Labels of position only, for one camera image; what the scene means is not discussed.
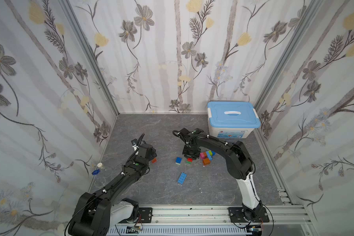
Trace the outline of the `orange small lego brick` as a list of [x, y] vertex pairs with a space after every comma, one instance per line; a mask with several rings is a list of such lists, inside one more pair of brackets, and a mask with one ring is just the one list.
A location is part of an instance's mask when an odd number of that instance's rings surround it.
[[210, 163], [211, 163], [211, 161], [210, 161], [209, 158], [203, 159], [203, 165], [204, 165], [204, 166], [209, 165]]

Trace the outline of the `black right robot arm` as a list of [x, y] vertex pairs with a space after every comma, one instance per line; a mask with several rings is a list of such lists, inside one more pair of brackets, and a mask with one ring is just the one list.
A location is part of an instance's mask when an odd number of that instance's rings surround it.
[[256, 166], [243, 142], [223, 141], [198, 128], [193, 131], [186, 128], [180, 131], [174, 130], [172, 134], [184, 142], [183, 155], [186, 158], [197, 159], [201, 148], [207, 148], [223, 157], [228, 173], [237, 180], [240, 188], [244, 218], [253, 222], [261, 217], [264, 205], [257, 194], [253, 180]]

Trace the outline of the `light blue long lego brick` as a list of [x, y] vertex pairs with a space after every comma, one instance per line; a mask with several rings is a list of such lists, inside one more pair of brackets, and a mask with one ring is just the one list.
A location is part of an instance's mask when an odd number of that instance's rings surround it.
[[186, 177], [187, 177], [187, 174], [182, 172], [178, 178], [178, 184], [183, 185]]

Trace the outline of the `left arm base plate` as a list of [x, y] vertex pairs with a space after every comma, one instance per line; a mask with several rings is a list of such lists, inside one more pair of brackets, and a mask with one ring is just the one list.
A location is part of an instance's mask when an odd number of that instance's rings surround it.
[[152, 207], [141, 207], [138, 210], [135, 210], [130, 218], [122, 220], [120, 224], [135, 224], [135, 223], [143, 223], [149, 224], [152, 221], [153, 217], [153, 208]]

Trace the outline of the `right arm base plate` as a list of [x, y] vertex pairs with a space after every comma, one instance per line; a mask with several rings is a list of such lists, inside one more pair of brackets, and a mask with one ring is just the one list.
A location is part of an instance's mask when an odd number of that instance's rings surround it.
[[269, 223], [270, 219], [264, 207], [250, 210], [247, 207], [229, 207], [228, 213], [232, 223]]

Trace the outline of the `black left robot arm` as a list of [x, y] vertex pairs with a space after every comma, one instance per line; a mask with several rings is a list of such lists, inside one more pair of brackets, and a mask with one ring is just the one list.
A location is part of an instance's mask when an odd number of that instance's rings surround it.
[[79, 198], [65, 236], [105, 236], [108, 233], [114, 200], [146, 175], [149, 162], [157, 157], [155, 148], [143, 140], [144, 135], [131, 141], [135, 150], [116, 177], [98, 191], [86, 192]]

